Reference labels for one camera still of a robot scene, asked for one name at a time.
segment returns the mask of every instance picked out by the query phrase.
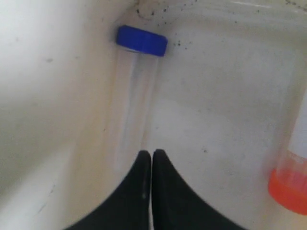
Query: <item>blue screw cap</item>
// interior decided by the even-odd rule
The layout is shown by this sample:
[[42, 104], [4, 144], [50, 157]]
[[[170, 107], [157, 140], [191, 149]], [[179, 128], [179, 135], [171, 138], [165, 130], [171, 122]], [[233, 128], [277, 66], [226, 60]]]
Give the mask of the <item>blue screw cap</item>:
[[123, 25], [118, 29], [116, 43], [141, 53], [163, 57], [167, 38], [132, 26]]

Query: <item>plastic container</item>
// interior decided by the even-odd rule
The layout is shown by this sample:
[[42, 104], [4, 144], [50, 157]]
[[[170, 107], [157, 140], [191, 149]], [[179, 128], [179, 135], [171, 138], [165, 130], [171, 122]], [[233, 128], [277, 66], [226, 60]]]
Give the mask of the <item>plastic container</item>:
[[167, 39], [135, 27], [118, 30], [117, 69], [109, 119], [109, 151], [115, 154], [115, 169], [125, 173], [141, 150], [145, 120], [150, 105], [158, 61]]
[[285, 208], [307, 215], [307, 91], [288, 147], [269, 182], [271, 196]]

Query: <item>white sink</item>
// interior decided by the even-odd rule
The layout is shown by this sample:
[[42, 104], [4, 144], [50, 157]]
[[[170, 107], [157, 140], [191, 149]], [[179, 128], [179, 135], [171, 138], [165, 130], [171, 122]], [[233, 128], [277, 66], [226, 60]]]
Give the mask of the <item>white sink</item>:
[[165, 149], [197, 194], [245, 228], [305, 229], [267, 193], [306, 81], [306, 3], [293, 2], [2, 1], [0, 229], [62, 229], [122, 180], [105, 151], [122, 20], [169, 39], [142, 148]]

